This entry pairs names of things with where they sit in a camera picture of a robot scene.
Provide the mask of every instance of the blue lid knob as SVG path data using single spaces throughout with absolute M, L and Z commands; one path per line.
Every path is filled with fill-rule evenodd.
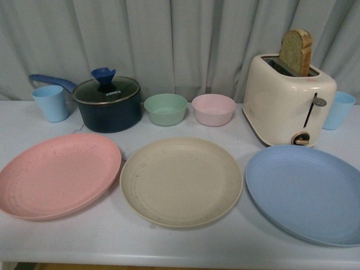
M 116 73 L 116 69 L 110 70 L 107 67 L 101 67 L 99 69 L 94 69 L 91 72 L 91 75 L 100 83 L 103 85 L 111 84 L 111 81 L 113 80 L 113 77 Z

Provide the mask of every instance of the saucepan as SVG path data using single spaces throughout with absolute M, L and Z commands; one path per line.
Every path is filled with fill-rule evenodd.
M 76 100 L 86 127 L 95 132 L 113 133 L 134 126 L 142 118 L 140 85 L 115 73 L 115 69 L 107 67 L 95 69 L 91 72 L 94 79 L 79 85 L 41 74 L 29 78 L 64 87 Z

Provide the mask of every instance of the curtain fold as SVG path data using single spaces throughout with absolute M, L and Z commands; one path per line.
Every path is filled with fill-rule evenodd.
M 107 66 L 136 79 L 143 100 L 242 102 L 254 56 L 278 53 L 285 32 L 304 28 L 312 65 L 360 103 L 359 25 L 360 0 L 0 1 L 0 100 L 32 100 L 32 73 L 78 84 Z

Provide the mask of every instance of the bread crust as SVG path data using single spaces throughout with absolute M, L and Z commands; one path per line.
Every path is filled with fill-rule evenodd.
M 312 43 L 312 36 L 305 29 L 286 32 L 281 41 L 280 61 L 301 76 L 307 77 L 310 69 Z

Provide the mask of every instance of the glass lid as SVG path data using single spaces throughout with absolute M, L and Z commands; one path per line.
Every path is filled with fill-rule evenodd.
M 107 84 L 101 84 L 97 79 L 83 82 L 74 89 L 73 96 L 83 104 L 102 105 L 126 100 L 139 90 L 140 85 L 134 79 L 115 76 Z

